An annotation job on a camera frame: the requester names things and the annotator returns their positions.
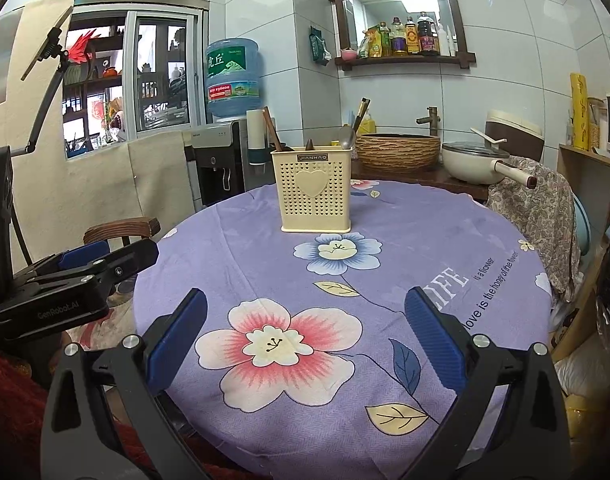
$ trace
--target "light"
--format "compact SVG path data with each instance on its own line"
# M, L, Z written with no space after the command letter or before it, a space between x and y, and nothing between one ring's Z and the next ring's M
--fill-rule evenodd
M400 0L408 13L434 12L439 17L438 0Z

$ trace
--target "pink flower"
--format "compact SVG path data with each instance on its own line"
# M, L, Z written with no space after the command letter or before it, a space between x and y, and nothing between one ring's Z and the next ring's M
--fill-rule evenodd
M361 191L365 189L371 189L374 186L378 186L380 182L376 180L354 180L350 181L351 186L354 189L360 189Z
M291 317L275 301L243 301L227 316L234 330L198 338L199 365L231 368L221 380L224 402L251 413L283 392L306 406L331 402L354 374L354 364L328 354L360 339L361 322L339 308L309 308Z

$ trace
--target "pink bowl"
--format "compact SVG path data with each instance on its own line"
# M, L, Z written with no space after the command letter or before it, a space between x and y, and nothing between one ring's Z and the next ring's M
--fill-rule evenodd
M358 57L358 53L351 48L345 48L341 50L341 57L344 61L351 61L352 59L356 59Z

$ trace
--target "blue gripper pad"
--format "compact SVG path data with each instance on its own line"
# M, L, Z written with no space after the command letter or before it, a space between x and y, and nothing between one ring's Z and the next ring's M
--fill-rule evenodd
M93 244L83 245L77 249L72 249L63 254L58 263L60 270L76 269L84 267L95 260L99 260L103 256L110 253L109 243L107 240L100 240Z
M443 386L458 395L466 383L465 359L439 316L442 314L422 290L412 288L407 292L405 318Z
M192 288L168 318L165 333L149 353L146 380L153 395L171 386L206 319L207 298L203 291Z

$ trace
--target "pot handle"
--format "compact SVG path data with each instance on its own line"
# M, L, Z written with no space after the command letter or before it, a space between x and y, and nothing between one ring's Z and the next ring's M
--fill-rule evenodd
M535 176L531 176L525 171L521 171L518 168L513 168L512 166L508 166L502 160L492 160L492 170L500 173L503 176L511 178L512 180L517 181L522 186L527 187L527 189L536 188L536 184L538 180Z

